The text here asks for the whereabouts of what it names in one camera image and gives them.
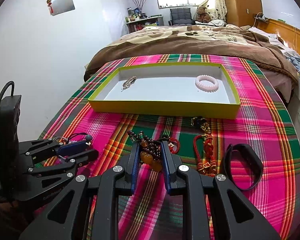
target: pink coil bracelet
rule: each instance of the pink coil bracelet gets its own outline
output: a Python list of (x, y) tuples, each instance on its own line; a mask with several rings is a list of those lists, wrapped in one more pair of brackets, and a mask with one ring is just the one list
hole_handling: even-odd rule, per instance
[[(203, 80), (210, 81), (212, 83), (212, 85), (202, 84), (201, 81), (203, 81)], [(211, 77), (208, 75), (197, 76), (197, 78), (195, 79), (195, 85), (200, 90), (206, 91), (206, 92), (215, 92), (219, 88), (218, 80), (216, 80), (214, 77)]]

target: plaid tablecloth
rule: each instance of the plaid tablecloth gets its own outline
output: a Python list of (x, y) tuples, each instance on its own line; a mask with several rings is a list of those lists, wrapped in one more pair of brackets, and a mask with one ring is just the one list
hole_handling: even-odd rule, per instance
[[(258, 186), (245, 195), (282, 239), (286, 239), (300, 222), (300, 145), (285, 106), (259, 68), (250, 61), (236, 57), (173, 54), (109, 62), (74, 93), (41, 138), (68, 137), (75, 132), (91, 134), (99, 157), (80, 168), (79, 174), (96, 176), (114, 166), (121, 155), (129, 154), (132, 143), (127, 130), (143, 130), (153, 139), (158, 139), (164, 132), (180, 141), (178, 155), (183, 163), (195, 168), (193, 138), (201, 132), (190, 125), (189, 117), (95, 113), (87, 101), (118, 67), (180, 61), (221, 63), (231, 76), (241, 107), (235, 120), (208, 119), (214, 157), (219, 165), (229, 143), (252, 146), (263, 162), (264, 173)], [(56, 161), (53, 157), (42, 165), (54, 165)], [(232, 171), (241, 186), (251, 182), (240, 161), (232, 162)], [(135, 194), (120, 197), (119, 217), (121, 240), (182, 239), (182, 197), (168, 196), (162, 173), (152, 171), (148, 165), (142, 165), (140, 169)], [(211, 218), (209, 220), (213, 238)]]

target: gray office chair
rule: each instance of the gray office chair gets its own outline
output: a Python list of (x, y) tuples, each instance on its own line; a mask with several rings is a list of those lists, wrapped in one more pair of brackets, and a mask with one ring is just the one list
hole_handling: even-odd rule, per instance
[(171, 8), (170, 9), (171, 21), (170, 26), (190, 26), (195, 24), (195, 20), (191, 17), (191, 10), (187, 8)]

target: amber bead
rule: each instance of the amber bead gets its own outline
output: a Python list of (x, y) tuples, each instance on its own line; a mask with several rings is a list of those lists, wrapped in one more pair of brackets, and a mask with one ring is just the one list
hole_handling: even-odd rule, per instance
[(151, 154), (145, 154), (144, 156), (143, 156), (143, 162), (145, 163), (145, 164), (151, 164), (152, 162), (153, 162), (153, 157), (152, 157), (152, 155)]
[(140, 153), (140, 158), (141, 158), (141, 160), (143, 161), (143, 156), (145, 156), (147, 153), (146, 152), (141, 152)]
[(148, 145), (148, 143), (145, 140), (142, 140), (140, 142), (140, 144), (141, 144), (142, 147), (147, 147), (147, 145)]
[(162, 170), (162, 165), (160, 161), (154, 160), (150, 166), (156, 172), (160, 172)]

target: teddy bear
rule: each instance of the teddy bear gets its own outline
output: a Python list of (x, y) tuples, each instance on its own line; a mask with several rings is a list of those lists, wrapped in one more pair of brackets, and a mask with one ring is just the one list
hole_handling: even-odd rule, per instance
[(198, 7), (198, 15), (196, 21), (201, 23), (208, 23), (211, 21), (211, 17), (208, 13), (206, 13), (206, 9), (207, 8), (205, 6)]

